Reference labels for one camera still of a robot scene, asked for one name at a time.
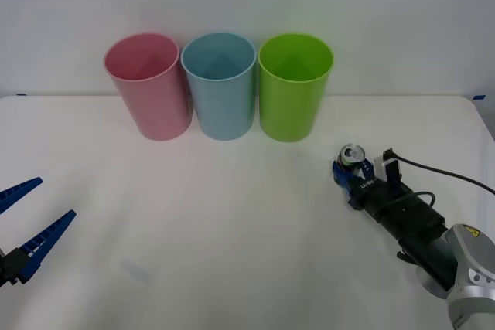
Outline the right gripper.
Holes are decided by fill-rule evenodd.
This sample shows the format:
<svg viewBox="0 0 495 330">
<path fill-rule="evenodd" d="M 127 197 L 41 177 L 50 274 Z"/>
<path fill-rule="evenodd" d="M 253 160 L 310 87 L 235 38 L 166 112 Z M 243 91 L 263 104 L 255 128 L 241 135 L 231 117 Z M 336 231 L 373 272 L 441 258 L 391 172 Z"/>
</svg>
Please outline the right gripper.
<svg viewBox="0 0 495 330">
<path fill-rule="evenodd" d="M 334 181 L 344 191 L 353 209 L 368 213 L 378 223 L 384 217 L 401 223 L 416 219 L 415 197 L 398 201 L 412 194 L 412 189 L 402 182 L 397 184 L 374 178 L 374 166 L 367 158 L 362 163 L 355 158 L 338 158 L 333 161 L 332 170 Z"/>
</svg>

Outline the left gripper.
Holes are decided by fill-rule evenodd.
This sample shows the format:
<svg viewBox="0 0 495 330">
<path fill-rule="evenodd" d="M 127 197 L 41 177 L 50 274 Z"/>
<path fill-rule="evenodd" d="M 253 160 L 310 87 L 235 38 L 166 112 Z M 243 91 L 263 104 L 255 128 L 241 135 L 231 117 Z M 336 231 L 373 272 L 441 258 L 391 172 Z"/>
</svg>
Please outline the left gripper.
<svg viewBox="0 0 495 330">
<path fill-rule="evenodd" d="M 0 192 L 0 213 L 3 214 L 42 183 L 43 180 L 36 177 L 2 190 Z M 16 284 L 18 281 L 25 284 L 29 281 L 76 215 L 74 210 L 70 210 L 41 233 L 20 247 L 16 247 L 10 253 L 5 254 L 1 251 L 0 286 L 2 287 L 7 283 Z"/>
</svg>

